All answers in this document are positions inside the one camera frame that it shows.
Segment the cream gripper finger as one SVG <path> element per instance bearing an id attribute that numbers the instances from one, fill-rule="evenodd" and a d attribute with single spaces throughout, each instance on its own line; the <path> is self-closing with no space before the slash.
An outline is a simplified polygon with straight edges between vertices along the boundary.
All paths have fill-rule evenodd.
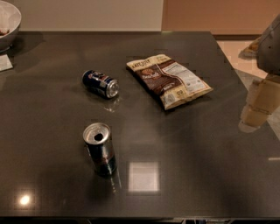
<path id="1" fill-rule="evenodd" d="M 245 133 L 258 130 L 280 106 L 280 76 L 268 74 L 262 80 L 253 80 L 241 112 L 239 129 Z"/>

